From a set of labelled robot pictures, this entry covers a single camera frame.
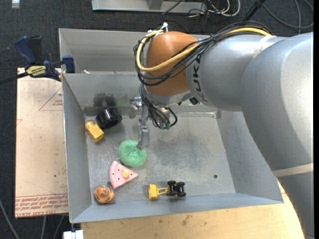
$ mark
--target pink cheese wedge toy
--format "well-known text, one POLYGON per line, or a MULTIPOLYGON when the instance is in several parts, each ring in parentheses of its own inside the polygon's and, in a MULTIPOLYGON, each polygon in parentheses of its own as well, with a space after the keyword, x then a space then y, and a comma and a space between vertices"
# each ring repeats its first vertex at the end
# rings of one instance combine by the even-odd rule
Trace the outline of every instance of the pink cheese wedge toy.
POLYGON ((121 165, 119 162, 113 161, 110 169, 110 181, 113 189, 132 181, 136 177, 138 177, 137 173, 121 165))

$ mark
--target yellow cable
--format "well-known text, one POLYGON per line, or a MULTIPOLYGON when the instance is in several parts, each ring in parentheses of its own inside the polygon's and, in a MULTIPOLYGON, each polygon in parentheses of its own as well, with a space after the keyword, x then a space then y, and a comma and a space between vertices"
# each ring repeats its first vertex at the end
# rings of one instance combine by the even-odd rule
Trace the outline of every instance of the yellow cable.
POLYGON ((264 30, 258 29, 258 28, 253 28, 253 27, 242 27, 242 28, 238 28, 238 29, 234 29, 229 31, 228 33, 237 33, 237 32, 253 32, 253 33, 257 33, 260 35, 272 35, 264 30))
MULTIPOLYGON (((195 49, 198 46, 198 44, 197 44, 197 45, 195 45, 193 47, 190 47, 187 50, 184 50, 183 52, 173 56, 172 58, 160 63, 157 66, 148 67, 148 68, 142 66, 141 62, 140 62, 140 54, 141 54, 143 45, 145 45, 145 41, 147 41, 152 36, 154 36, 154 35, 156 35, 158 33, 162 33, 162 32, 163 32, 163 30, 158 30, 158 31, 154 31, 154 32, 151 32, 151 33, 147 34, 142 39, 141 43, 139 44, 139 47, 138 47, 138 50, 137 50, 137 53, 136 53, 136 64, 137 64, 137 66, 138 66, 138 68, 140 70, 145 71, 145 72, 153 72, 153 71, 159 70, 159 69, 167 66, 168 64, 175 62, 176 60, 180 59, 181 57, 189 54, 193 49, 195 49)), ((260 34, 260 35, 271 35, 270 33, 266 32, 266 31, 263 31, 263 30, 258 29, 258 28, 253 28, 253 27, 242 27, 242 28, 234 29, 234 30, 229 31, 227 33, 237 33, 237 32, 253 32, 253 33, 260 34)))

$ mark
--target green sponge ball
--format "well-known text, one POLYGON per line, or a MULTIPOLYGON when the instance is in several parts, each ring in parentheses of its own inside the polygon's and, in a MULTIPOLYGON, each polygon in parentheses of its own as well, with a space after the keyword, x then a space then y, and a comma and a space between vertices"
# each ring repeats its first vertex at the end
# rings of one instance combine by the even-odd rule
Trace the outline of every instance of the green sponge ball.
POLYGON ((146 161, 146 151, 137 149, 137 142, 125 140, 120 144, 119 156, 120 161, 129 167, 138 167, 146 161))

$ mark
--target wooden table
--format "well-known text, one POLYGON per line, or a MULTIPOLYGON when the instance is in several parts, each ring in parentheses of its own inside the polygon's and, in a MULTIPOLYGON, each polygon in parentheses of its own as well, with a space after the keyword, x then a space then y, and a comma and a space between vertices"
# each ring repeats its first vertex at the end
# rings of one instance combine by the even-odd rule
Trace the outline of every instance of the wooden table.
POLYGON ((283 204, 82 223, 85 239, 303 239, 287 194, 283 204))

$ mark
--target blue clamp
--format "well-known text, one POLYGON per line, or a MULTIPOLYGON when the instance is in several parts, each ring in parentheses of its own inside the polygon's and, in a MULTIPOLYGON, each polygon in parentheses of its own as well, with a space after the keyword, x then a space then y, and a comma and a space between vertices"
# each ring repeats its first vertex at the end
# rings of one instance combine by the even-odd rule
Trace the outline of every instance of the blue clamp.
POLYGON ((56 81, 60 81, 60 73, 55 70, 53 65, 66 66, 67 73, 75 73, 74 60, 70 55, 66 55, 61 61, 50 64, 48 60, 41 61, 41 39, 42 37, 34 37, 29 40, 28 36, 23 36, 14 44, 18 54, 25 58, 28 62, 25 67, 26 73, 33 78, 46 77, 56 81))

